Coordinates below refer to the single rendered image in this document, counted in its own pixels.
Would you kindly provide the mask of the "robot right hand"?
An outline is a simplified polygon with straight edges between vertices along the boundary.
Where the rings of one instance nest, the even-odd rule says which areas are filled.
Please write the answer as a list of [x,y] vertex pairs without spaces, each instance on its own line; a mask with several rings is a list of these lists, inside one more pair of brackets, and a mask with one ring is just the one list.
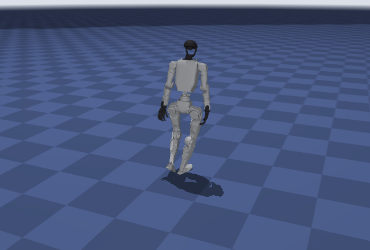
[[209,115],[209,112],[210,112],[210,110],[209,110],[209,106],[207,105],[206,107],[205,107],[205,117],[202,119],[202,120],[204,120],[203,121],[203,123],[200,123],[200,125],[203,125],[203,124],[205,124],[205,122],[206,122],[206,120],[207,120],[207,118],[208,118],[208,115]]

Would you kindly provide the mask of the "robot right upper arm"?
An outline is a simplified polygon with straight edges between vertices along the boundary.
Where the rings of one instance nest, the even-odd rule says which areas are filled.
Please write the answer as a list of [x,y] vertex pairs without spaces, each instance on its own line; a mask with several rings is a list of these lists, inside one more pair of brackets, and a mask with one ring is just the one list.
[[198,62],[198,69],[201,71],[200,76],[201,76],[201,85],[200,89],[201,91],[207,91],[206,86],[207,86],[207,81],[208,81],[208,66],[204,63]]

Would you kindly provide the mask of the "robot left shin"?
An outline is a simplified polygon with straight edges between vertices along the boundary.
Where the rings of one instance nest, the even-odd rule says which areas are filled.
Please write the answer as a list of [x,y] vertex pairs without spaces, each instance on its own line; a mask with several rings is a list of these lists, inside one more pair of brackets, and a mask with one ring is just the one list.
[[172,131],[172,138],[171,138],[171,143],[170,143],[170,159],[169,159],[169,163],[172,163],[174,165],[174,161],[175,161],[175,156],[177,154],[177,151],[178,151],[178,148],[179,148],[179,139],[174,139],[173,138],[173,133],[174,131]]

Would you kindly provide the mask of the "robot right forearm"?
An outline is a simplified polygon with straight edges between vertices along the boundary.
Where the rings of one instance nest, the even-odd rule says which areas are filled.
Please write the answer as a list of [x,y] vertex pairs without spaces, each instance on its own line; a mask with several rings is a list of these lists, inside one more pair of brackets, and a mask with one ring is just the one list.
[[206,86],[206,89],[207,91],[203,92],[202,95],[203,95],[203,103],[204,103],[204,108],[208,105],[209,106],[209,109],[210,109],[210,98],[209,98],[209,85],[207,84]]

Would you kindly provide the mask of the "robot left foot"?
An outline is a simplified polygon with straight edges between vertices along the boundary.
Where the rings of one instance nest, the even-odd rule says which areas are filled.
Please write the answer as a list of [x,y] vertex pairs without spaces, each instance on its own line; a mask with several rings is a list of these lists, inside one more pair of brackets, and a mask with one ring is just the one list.
[[175,170],[175,166],[174,166],[172,163],[169,163],[169,164],[166,166],[166,168],[167,168],[168,170],[170,170],[170,171],[176,172],[176,170]]

